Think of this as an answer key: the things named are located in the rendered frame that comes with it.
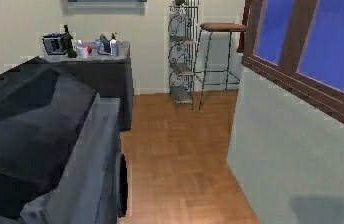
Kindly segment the dark grey sofa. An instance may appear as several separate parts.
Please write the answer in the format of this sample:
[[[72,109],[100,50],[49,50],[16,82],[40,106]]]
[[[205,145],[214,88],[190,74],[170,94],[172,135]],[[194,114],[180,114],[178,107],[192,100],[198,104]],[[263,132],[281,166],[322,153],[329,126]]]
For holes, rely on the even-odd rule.
[[[117,224],[119,106],[54,69],[0,76],[0,224]]]

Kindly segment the dark grey counter cabinet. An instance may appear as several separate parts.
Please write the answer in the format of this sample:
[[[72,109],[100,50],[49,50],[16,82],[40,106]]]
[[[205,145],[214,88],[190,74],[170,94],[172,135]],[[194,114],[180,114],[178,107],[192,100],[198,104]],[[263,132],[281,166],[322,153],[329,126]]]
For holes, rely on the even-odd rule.
[[[68,58],[66,55],[44,55],[26,60],[14,66],[12,70],[31,64],[48,62],[69,71],[75,77],[95,89],[101,98],[119,98],[120,110],[118,114],[119,128],[129,131],[132,123],[133,109],[133,76],[131,67],[131,45],[120,42],[118,52],[112,55],[102,55],[96,50],[87,58]]]

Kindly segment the brown seat bar stool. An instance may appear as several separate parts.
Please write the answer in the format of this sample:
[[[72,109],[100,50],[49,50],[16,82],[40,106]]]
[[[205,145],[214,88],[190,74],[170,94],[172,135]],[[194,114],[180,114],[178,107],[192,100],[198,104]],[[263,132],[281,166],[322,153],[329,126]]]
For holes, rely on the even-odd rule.
[[[232,57],[238,53],[234,35],[244,34],[246,26],[235,22],[204,22],[199,25],[193,72],[200,83],[199,107],[211,86],[236,89],[239,76],[232,70]]]

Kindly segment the white spray bottle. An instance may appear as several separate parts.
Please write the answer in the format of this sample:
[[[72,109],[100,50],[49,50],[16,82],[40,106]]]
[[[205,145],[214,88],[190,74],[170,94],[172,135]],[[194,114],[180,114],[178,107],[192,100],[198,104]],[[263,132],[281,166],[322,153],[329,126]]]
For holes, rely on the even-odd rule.
[[[111,40],[110,40],[110,48],[111,48],[111,55],[112,56],[118,56],[119,55],[119,47],[118,42],[116,40],[116,34],[111,34]]]

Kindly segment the grey kettle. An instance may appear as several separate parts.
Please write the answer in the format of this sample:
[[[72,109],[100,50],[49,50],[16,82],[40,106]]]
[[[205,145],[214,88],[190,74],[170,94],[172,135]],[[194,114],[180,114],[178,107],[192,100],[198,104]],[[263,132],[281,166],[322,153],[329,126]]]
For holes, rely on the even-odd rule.
[[[105,37],[104,34],[100,35],[97,46],[99,54],[111,53],[110,41]]]

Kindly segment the dark green bottle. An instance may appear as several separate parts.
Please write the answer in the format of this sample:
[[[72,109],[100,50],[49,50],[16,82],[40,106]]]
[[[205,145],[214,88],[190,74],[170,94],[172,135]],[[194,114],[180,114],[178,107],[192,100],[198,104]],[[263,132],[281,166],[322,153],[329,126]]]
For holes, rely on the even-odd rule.
[[[64,47],[66,49],[66,52],[67,52],[67,55],[69,58],[76,58],[77,53],[73,49],[72,39],[73,39],[73,37],[69,33],[68,25],[65,24],[64,25]]]

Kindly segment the black toaster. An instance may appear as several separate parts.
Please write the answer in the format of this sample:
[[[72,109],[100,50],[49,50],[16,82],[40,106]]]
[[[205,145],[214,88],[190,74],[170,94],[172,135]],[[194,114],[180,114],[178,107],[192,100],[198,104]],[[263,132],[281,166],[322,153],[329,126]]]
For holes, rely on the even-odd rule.
[[[42,41],[45,52],[48,55],[62,55],[64,53],[62,39],[63,35],[60,33],[44,35]]]

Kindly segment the brown framed window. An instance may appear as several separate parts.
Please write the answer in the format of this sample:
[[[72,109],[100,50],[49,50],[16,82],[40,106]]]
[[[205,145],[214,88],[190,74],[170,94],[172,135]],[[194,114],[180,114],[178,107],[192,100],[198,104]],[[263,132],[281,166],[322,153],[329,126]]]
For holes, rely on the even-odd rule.
[[[344,124],[344,0],[248,0],[242,64]]]

